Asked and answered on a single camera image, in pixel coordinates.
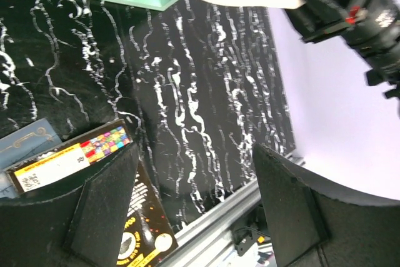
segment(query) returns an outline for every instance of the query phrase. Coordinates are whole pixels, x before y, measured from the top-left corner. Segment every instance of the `white circle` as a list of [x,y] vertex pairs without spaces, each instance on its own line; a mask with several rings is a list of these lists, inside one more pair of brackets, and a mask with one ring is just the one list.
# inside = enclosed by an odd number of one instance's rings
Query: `white circle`
[[160,252],[167,251],[173,245],[173,237],[170,234],[160,234],[156,241],[154,242],[154,246]]
[[136,247],[136,238],[132,233],[123,233],[122,236],[118,259],[126,259],[133,253]]

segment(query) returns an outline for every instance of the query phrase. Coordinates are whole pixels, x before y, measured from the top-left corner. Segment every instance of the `black marble surface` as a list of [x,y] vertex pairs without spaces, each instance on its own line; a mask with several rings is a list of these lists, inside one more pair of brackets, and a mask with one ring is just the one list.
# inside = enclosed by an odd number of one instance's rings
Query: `black marble surface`
[[255,142],[294,149],[267,10],[200,0],[0,0],[0,137],[39,118],[124,118],[175,231],[255,177]]

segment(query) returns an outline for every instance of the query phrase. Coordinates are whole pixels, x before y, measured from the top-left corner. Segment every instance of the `cable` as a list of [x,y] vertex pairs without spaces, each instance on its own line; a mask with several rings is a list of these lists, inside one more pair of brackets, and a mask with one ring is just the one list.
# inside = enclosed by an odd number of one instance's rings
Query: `cable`
[[268,234],[265,234],[265,233],[263,233],[262,231],[259,231],[258,229],[255,229],[255,228],[251,228],[251,227],[249,227],[249,226],[244,226],[244,227],[242,227],[242,228],[239,228],[239,229],[235,230],[233,233],[234,233],[234,235],[235,235],[235,234],[237,234],[238,232],[244,231],[244,230],[252,231],[253,233],[259,234],[260,236],[270,238],[270,236],[269,236]]

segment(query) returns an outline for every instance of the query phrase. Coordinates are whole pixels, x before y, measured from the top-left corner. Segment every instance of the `white backdrop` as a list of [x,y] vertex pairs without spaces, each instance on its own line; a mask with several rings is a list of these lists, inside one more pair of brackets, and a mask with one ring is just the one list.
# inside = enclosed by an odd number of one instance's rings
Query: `white backdrop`
[[398,101],[366,86],[367,64],[341,38],[303,44],[269,9],[298,153],[306,167],[360,191],[400,199]]

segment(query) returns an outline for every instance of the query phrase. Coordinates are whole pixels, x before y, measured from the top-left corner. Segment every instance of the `aluminum rail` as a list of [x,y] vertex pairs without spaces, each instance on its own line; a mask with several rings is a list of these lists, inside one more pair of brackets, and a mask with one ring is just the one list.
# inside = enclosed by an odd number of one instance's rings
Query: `aluminum rail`
[[[271,251],[273,251],[271,243],[262,246],[254,245],[250,247],[247,253],[239,257],[238,252],[235,250],[234,245],[232,244],[232,246],[226,249],[222,253],[222,255],[216,257],[216,259],[213,262],[209,263],[206,267],[233,267],[233,266],[253,267],[256,265],[256,259],[258,258],[258,253],[269,253]],[[265,266],[277,267],[275,256],[269,258]]]
[[[286,157],[297,164],[303,162],[302,158],[293,158],[292,153]],[[254,179],[178,232],[179,248],[158,266],[203,267],[221,260],[223,253],[233,246],[231,226],[251,212],[260,200],[258,182]]]

